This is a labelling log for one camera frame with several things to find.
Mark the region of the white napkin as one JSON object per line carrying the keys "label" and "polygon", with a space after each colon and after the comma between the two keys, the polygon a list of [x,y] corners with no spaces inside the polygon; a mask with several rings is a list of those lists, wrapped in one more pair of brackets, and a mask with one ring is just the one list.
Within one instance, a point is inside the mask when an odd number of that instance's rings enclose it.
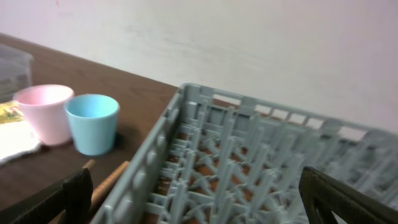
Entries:
{"label": "white napkin", "polygon": [[1,124],[1,165],[37,152],[40,139],[27,121]]}

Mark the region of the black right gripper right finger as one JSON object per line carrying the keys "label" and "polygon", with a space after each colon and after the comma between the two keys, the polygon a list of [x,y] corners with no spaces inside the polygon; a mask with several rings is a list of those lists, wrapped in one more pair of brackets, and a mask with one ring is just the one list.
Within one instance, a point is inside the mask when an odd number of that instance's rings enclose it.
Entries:
{"label": "black right gripper right finger", "polygon": [[302,170],[300,196],[310,224],[397,224],[397,211],[313,167]]}

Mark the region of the light blue plastic cup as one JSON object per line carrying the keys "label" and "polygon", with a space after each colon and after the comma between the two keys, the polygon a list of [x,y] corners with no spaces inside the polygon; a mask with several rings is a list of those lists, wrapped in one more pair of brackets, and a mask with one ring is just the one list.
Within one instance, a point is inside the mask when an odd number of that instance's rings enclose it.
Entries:
{"label": "light blue plastic cup", "polygon": [[112,97],[85,94],[64,106],[75,148],[86,156],[99,156],[114,147],[120,105]]}

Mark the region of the pink plastic cup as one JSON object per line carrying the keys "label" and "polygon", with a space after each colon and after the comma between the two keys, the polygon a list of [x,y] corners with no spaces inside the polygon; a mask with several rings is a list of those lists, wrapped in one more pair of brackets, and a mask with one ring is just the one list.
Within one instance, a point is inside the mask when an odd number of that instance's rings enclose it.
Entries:
{"label": "pink plastic cup", "polygon": [[40,141],[57,146],[72,138],[64,106],[74,95],[65,85],[37,85],[18,91],[14,101]]}

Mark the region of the yellow green snack wrapper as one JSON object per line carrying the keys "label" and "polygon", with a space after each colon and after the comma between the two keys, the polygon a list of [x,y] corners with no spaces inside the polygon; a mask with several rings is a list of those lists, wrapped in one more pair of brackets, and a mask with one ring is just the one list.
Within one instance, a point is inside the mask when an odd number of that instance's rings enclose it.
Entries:
{"label": "yellow green snack wrapper", "polygon": [[8,101],[0,104],[0,124],[20,122],[24,115],[15,101]]}

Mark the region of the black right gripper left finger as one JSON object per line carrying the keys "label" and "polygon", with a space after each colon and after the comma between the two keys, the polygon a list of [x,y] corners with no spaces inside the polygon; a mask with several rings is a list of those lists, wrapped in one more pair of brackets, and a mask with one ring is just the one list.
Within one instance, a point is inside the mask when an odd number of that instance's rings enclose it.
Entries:
{"label": "black right gripper left finger", "polygon": [[86,223],[93,183],[90,171],[80,169],[31,197],[1,210],[1,223],[49,223],[65,212],[62,223]]}

